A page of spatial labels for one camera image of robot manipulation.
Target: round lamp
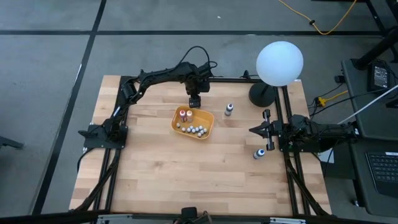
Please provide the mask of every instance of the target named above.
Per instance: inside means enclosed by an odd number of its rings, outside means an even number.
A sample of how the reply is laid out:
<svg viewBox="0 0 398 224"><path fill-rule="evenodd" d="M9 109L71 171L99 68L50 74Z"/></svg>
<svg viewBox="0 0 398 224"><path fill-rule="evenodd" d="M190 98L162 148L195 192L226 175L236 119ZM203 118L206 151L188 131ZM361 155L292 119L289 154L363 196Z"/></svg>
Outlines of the round lamp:
<svg viewBox="0 0 398 224"><path fill-rule="evenodd" d="M288 85L299 77L302 69L303 55L294 44L277 41L267 45L256 62L257 74L263 82L250 88L250 101L260 107L271 105L277 94L272 86Z"/></svg>

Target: white bottle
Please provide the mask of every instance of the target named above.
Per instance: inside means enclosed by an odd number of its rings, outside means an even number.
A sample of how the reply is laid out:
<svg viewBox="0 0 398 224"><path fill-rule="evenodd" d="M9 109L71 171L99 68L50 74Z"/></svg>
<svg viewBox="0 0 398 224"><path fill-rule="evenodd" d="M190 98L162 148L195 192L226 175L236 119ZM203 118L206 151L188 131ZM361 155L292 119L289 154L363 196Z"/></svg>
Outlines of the white bottle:
<svg viewBox="0 0 398 224"><path fill-rule="evenodd" d="M259 149L253 154L253 158L258 159L262 157L265 153L266 152L263 149Z"/></svg>
<svg viewBox="0 0 398 224"><path fill-rule="evenodd" d="M192 111L187 111L187 121L188 122L193 121Z"/></svg>
<svg viewBox="0 0 398 224"><path fill-rule="evenodd" d="M226 116L231 115L233 109L234 109L234 105L232 103L229 103L228 105L226 105L224 114Z"/></svg>

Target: wooden table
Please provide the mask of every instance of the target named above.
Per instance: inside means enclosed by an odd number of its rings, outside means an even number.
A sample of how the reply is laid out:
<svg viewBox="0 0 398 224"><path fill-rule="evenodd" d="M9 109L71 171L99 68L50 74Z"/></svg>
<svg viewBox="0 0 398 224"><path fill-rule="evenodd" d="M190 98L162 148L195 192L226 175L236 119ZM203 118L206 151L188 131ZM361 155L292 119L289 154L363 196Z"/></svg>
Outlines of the wooden table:
<svg viewBox="0 0 398 224"><path fill-rule="evenodd" d="M94 123L102 123L113 112L119 81L120 76L104 76ZM248 131L263 122L264 111L249 101L251 85L211 83L210 92L200 94L201 109L215 116L211 136L204 141L170 127L175 109L187 104L185 86L175 82L151 86L129 110L128 140L121 153L111 211L179 214L181 208L195 206L199 212L213 215L291 215L277 139L276 150L261 159L252 158L256 150L265 148L267 140ZM308 116L301 81L290 84L288 92L293 114ZM279 94L285 112L282 90ZM234 104L231 116L224 115L228 103ZM269 109L271 120L277 119L275 104ZM300 155L306 186L330 212L320 163L309 153ZM103 156L104 149L94 149L82 160L70 208L79 206L96 185ZM104 208L107 188L100 208ZM302 212L297 186L296 194Z"/></svg>

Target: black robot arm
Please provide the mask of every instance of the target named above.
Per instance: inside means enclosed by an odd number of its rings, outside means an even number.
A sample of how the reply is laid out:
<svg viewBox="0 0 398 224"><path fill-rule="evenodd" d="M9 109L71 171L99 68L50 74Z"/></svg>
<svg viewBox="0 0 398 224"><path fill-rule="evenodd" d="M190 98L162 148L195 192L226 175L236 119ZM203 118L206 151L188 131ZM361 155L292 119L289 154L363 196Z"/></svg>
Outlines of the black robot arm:
<svg viewBox="0 0 398 224"><path fill-rule="evenodd" d="M348 124L318 124L307 117L295 114L289 118L289 123L269 121L270 111L264 110L265 121L250 132L268 139L267 150L274 150L271 136L278 136L286 142L290 152L323 152L336 143L356 139L354 127Z"/></svg>
<svg viewBox="0 0 398 224"><path fill-rule="evenodd" d="M123 147L127 135L127 126L123 124L123 119L127 115L128 108L136 104L151 85L163 82L184 83L185 90L190 95L189 106L200 107L199 93L210 90L209 78L213 77L211 68L210 61L207 61L200 67L189 62L180 62L174 68L157 72L147 73L141 70L138 77L131 77L121 84L122 103L116 107L110 118L101 125L90 125L87 131L79 131L86 138L85 147Z"/></svg>

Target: black lamp base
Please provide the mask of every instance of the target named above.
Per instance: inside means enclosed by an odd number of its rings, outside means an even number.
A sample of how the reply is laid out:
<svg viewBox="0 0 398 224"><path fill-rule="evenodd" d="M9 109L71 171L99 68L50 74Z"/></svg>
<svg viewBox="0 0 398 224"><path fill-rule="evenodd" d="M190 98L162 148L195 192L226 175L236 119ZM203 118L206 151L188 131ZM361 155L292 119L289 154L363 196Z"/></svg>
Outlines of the black lamp base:
<svg viewBox="0 0 398 224"><path fill-rule="evenodd" d="M249 91L250 101L259 107L267 107L275 101L276 93L273 86L260 82L254 84Z"/></svg>

